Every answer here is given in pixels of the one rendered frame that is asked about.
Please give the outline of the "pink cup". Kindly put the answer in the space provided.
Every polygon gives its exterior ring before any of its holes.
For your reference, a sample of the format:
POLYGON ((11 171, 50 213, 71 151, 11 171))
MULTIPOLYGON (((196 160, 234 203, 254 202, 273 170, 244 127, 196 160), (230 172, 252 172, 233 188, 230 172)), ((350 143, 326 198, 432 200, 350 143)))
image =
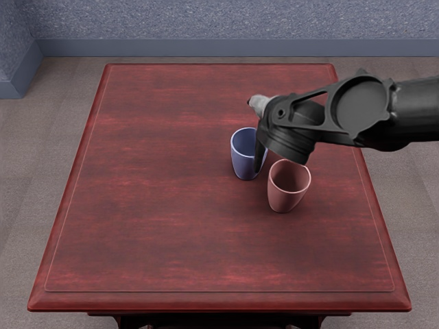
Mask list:
POLYGON ((309 169, 301 164, 282 159, 276 161, 268 174, 268 203, 278 213, 295 208, 311 184, 309 169))

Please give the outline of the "blue cup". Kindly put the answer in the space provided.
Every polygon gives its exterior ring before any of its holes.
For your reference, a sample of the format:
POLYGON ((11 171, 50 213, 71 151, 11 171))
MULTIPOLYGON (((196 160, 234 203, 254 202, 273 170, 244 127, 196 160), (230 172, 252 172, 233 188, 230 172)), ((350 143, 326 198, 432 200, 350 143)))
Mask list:
POLYGON ((254 171, 254 157, 257 129, 243 127, 230 138, 230 155, 235 175, 241 180, 253 180, 258 176, 254 171))

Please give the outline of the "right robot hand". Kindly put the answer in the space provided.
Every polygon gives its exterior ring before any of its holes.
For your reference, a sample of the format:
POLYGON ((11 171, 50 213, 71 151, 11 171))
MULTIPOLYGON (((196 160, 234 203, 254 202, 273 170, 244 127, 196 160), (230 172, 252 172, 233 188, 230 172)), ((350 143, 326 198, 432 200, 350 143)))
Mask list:
MULTIPOLYGON (((268 105, 268 103, 272 100, 271 97, 267 97, 264 95, 253 95, 248 100, 248 105, 254 110, 254 113, 258 117, 258 120, 261 121, 265 112, 265 108, 268 105)), ((265 147, 263 144, 259 141, 258 138, 256 138, 255 141, 255 155, 254 155, 254 172, 259 173, 262 164, 263 159, 265 155, 265 147)))

